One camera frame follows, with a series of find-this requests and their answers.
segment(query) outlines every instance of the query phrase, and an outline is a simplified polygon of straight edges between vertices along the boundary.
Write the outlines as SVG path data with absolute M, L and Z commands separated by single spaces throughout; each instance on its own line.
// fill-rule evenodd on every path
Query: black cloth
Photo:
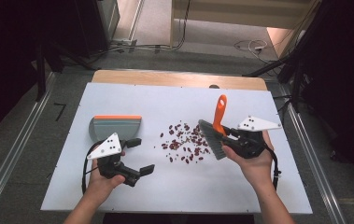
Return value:
M 106 213 L 103 224 L 172 224 L 168 214 Z M 188 215 L 186 224 L 254 224 L 253 215 Z

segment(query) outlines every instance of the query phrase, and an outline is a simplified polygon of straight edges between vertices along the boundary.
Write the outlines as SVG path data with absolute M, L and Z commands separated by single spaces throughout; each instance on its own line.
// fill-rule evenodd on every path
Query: right hand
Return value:
M 269 133 L 267 131 L 262 131 L 262 134 L 264 142 L 274 150 L 273 145 L 270 142 Z M 273 159 L 270 152 L 264 150 L 259 157 L 244 159 L 238 156 L 230 147 L 223 146 L 222 149 L 227 158 L 235 161 L 240 166 L 241 171 L 253 188 L 272 184 L 271 167 Z

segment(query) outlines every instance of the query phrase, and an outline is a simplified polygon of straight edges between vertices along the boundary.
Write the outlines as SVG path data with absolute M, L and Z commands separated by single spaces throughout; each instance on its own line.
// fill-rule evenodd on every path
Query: brush bristles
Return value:
M 225 152 L 222 149 L 222 133 L 218 133 L 212 126 L 211 123 L 200 119 L 199 120 L 199 127 L 200 131 L 204 135 L 206 142 L 208 143 L 209 147 L 211 148 L 212 152 L 215 155 L 217 160 L 221 160 L 226 157 Z

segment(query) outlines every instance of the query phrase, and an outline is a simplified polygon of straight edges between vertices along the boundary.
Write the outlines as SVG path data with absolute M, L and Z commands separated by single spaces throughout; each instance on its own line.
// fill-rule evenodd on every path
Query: gray floor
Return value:
M 95 64 L 103 69 L 148 69 L 161 71 L 183 71 L 238 76 L 262 67 L 257 59 L 241 59 L 208 54 L 161 51 L 154 54 L 149 50 L 135 50 L 133 53 L 111 52 L 103 55 Z M 78 108 L 80 97 L 93 71 L 78 65 L 67 66 L 62 74 L 56 74 L 50 98 L 32 132 L 21 157 L 16 164 L 1 196 L 0 223 L 61 223 L 68 213 L 41 212 L 50 174 L 59 158 L 70 125 Z M 281 95 L 279 84 L 273 77 L 263 75 L 269 91 Z M 23 123 L 35 103 L 35 87 L 27 92 L 0 125 L 0 165 L 6 157 Z M 56 121 L 61 108 L 55 103 L 66 104 L 65 111 Z M 276 100 L 277 107 L 283 105 Z M 315 114 L 301 105 L 304 125 L 314 144 L 322 166 L 341 202 L 348 223 L 354 223 L 354 166 L 349 163 L 331 161 L 332 149 L 329 135 Z M 293 156 L 313 208 L 313 215 L 294 215 L 298 223 L 331 223 L 319 188 L 302 151 L 299 138 L 288 114 L 285 116 L 285 131 L 289 138 Z M 93 223 L 101 223 L 102 214 L 97 214 Z M 257 223 L 262 223 L 256 216 Z

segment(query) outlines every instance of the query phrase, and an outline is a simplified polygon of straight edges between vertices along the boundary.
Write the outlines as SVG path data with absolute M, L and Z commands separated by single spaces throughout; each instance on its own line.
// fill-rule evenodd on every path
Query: white triangular marker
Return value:
M 110 135 L 96 150 L 87 156 L 87 160 L 98 159 L 121 153 L 121 145 L 117 133 Z
M 270 129 L 279 129 L 281 127 L 281 124 L 273 123 L 265 119 L 258 119 L 252 116 L 248 116 L 248 118 L 244 119 L 243 122 L 238 124 L 237 129 L 249 132 L 257 132 Z

